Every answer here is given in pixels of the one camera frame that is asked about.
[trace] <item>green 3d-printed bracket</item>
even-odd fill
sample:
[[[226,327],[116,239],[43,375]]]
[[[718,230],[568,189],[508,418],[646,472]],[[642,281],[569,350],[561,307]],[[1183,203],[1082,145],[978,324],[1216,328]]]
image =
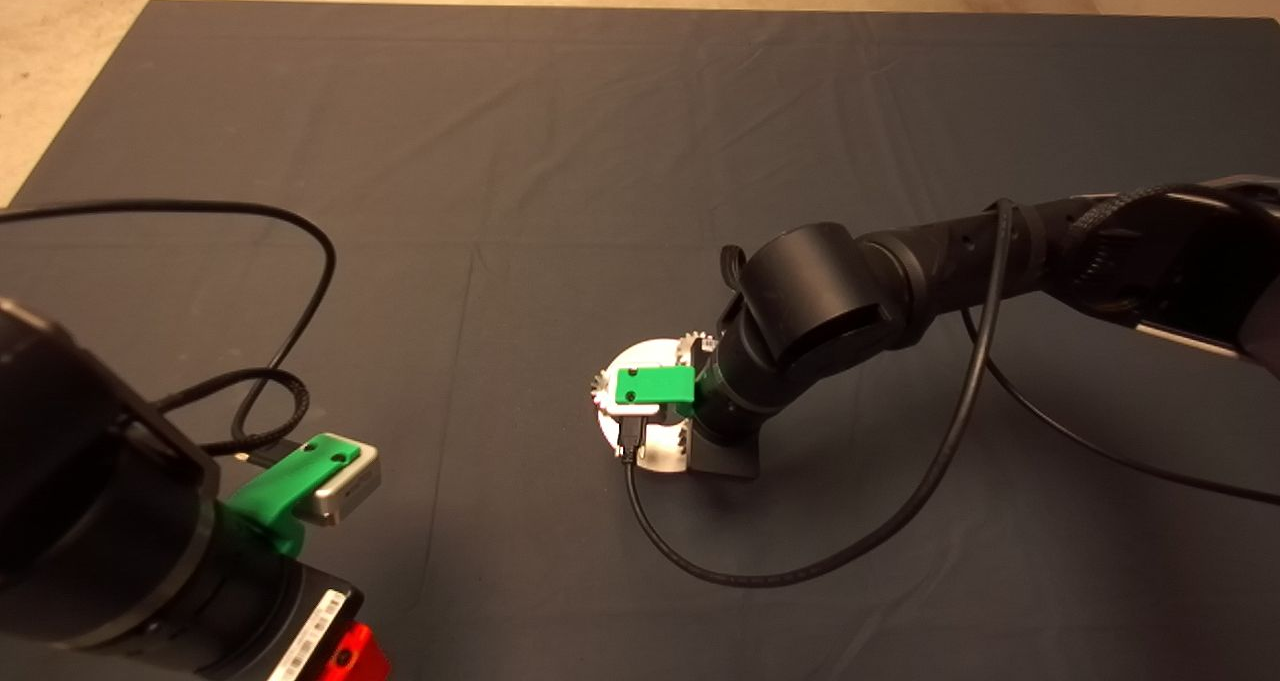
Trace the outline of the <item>green 3d-printed bracket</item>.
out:
[[[694,403],[694,367],[622,367],[617,389],[614,399],[620,406]]]
[[[259,526],[278,552],[296,557],[306,531],[293,507],[358,457],[358,445],[320,434],[241,486],[227,508]]]

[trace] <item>cable connector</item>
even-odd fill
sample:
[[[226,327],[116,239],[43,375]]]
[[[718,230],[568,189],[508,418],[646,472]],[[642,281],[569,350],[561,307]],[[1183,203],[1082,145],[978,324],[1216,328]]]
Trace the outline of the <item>cable connector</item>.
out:
[[[636,456],[644,448],[644,434],[648,426],[648,416],[623,416],[618,419],[618,458],[622,460],[622,463],[636,462]]]

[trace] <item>white label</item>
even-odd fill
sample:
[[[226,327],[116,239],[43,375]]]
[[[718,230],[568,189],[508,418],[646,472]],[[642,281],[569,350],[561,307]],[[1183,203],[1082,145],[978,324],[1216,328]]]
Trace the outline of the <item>white label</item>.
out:
[[[337,618],[344,603],[347,603],[347,595],[342,591],[333,589],[325,591],[320,603],[307,617],[306,625],[302,626],[297,636],[293,636],[289,650],[284,652],[284,658],[280,659],[266,681],[293,681],[297,678],[298,673],[302,673],[302,667],[311,658],[311,652],[316,649],[316,645],[320,645],[329,626],[333,626],[333,620]]]

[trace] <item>white disc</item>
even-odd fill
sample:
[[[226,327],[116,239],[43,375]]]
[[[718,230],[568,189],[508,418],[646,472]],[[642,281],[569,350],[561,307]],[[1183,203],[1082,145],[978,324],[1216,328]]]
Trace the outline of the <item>white disc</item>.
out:
[[[678,339],[649,339],[627,348],[617,358],[613,358],[609,367],[605,367],[604,379],[608,380],[608,384],[595,389],[593,397],[595,407],[602,410],[598,412],[600,431],[604,434],[604,440],[613,447],[614,453],[618,449],[618,422],[603,408],[612,406],[618,370],[622,367],[676,366],[678,347]],[[659,474],[684,472],[689,466],[689,457],[685,454],[685,444],[682,443],[686,426],[687,421],[673,422],[669,426],[649,422],[649,428],[645,430],[645,445],[636,458],[636,466]]]

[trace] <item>gray mat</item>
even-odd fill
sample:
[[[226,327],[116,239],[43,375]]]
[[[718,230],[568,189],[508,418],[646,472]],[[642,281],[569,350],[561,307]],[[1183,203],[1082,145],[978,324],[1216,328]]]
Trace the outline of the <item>gray mat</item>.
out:
[[[1106,466],[995,387],[899,538],[754,593],[649,548],[586,390],[618,349],[712,326],[719,244],[1280,175],[1276,90],[1274,20],[151,3],[17,202],[242,198],[334,236],[289,365],[302,431],[387,471],[303,558],[367,591],[397,678],[1261,680],[1280,515]],[[317,265],[264,221],[141,218],[5,229],[0,260],[0,292],[148,396],[265,361]],[[915,484],[968,346],[946,317],[824,381],[754,484],[645,476],[652,516],[717,568],[828,553]],[[1256,367],[1047,298],[1007,303],[996,355],[1101,443],[1280,489]],[[179,421],[214,440],[234,403]],[[5,678],[170,677],[0,652]]]

